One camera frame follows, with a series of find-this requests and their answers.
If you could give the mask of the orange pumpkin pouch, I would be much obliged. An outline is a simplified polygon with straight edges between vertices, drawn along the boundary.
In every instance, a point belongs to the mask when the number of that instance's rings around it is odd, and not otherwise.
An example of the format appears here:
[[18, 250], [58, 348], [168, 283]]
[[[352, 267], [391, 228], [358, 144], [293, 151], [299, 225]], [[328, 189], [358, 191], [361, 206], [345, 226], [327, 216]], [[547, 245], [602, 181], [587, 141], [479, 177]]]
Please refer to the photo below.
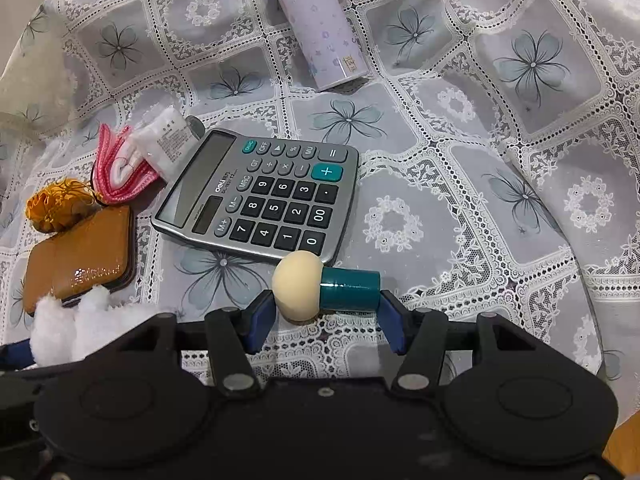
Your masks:
[[25, 217], [40, 233], [67, 231], [96, 210], [98, 202], [87, 182], [64, 178], [30, 196]]

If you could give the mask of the grey desk calculator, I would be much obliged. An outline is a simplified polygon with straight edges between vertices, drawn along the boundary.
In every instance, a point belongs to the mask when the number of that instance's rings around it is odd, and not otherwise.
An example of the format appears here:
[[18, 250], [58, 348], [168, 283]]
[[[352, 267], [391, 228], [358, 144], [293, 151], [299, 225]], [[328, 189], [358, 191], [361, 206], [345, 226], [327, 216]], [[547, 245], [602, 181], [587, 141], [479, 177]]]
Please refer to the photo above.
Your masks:
[[152, 225], [184, 244], [280, 261], [335, 260], [355, 197], [348, 145], [251, 138], [212, 129], [165, 188]]

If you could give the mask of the brown leather wallet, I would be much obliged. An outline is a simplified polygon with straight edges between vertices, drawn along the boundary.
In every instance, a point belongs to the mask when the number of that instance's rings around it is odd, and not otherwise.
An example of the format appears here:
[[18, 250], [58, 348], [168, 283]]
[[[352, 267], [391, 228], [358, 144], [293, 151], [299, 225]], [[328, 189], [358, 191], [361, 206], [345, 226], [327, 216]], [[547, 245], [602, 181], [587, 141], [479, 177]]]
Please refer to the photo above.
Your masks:
[[63, 304], [74, 304], [96, 285], [123, 288], [134, 277], [136, 261], [131, 208], [102, 208], [32, 248], [24, 278], [23, 310], [33, 315], [38, 300], [49, 294]]

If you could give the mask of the purple water bottle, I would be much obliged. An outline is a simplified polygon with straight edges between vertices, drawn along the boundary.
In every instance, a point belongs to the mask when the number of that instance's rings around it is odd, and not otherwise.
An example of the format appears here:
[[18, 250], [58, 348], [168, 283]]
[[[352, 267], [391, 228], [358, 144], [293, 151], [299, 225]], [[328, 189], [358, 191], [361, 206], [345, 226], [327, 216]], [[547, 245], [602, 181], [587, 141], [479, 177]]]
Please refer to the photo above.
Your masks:
[[367, 63], [338, 0], [278, 0], [320, 91], [367, 75]]

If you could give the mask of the floral lace cloth cover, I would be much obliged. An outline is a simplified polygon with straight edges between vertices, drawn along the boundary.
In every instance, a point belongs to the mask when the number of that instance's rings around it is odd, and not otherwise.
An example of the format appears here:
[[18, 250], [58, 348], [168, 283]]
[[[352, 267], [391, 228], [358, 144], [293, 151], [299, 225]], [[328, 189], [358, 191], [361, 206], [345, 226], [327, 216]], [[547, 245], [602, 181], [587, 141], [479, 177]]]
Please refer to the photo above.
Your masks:
[[336, 262], [410, 309], [497, 311], [639, 408], [639, 0], [340, 0], [369, 67], [319, 92], [277, 0], [44, 0], [1, 73], [1, 338], [26, 200], [160, 100], [360, 151]]

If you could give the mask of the teal and cream mushroom stamp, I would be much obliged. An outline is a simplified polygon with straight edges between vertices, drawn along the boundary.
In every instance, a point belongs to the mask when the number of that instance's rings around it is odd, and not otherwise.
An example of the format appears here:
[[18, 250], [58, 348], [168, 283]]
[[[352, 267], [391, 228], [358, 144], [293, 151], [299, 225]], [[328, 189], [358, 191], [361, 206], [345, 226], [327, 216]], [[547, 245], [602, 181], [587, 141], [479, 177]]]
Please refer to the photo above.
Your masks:
[[306, 250], [283, 258], [271, 281], [280, 315], [294, 323], [310, 322], [324, 311], [375, 312], [380, 290], [378, 272], [325, 266]]

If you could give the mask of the white fluffy plush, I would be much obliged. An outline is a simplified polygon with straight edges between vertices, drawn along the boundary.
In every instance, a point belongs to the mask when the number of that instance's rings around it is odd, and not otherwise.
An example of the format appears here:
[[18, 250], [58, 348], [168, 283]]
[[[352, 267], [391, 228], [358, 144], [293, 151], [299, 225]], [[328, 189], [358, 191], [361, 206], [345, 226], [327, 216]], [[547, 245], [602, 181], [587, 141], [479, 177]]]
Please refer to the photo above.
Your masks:
[[75, 307], [49, 294], [36, 303], [30, 351], [39, 367], [81, 361], [159, 313], [157, 304], [116, 304], [100, 285]]

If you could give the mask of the pink and white cloth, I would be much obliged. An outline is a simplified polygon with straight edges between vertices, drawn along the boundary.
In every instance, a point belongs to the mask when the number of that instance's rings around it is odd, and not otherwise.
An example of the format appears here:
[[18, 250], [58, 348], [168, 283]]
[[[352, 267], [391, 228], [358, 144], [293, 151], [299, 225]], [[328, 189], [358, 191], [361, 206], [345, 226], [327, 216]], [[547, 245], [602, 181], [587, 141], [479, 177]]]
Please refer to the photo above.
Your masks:
[[159, 178], [134, 144], [129, 126], [116, 133], [109, 125], [100, 125], [91, 187], [101, 204], [129, 203]]

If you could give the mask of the small white tube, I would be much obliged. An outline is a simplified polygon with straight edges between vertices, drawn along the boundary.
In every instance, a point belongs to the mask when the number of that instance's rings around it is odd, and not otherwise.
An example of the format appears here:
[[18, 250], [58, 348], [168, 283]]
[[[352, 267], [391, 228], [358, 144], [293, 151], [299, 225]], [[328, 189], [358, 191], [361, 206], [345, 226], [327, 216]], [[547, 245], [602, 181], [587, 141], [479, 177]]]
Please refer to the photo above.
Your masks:
[[201, 137], [172, 104], [158, 103], [142, 116], [131, 139], [144, 160], [168, 182], [178, 174]]

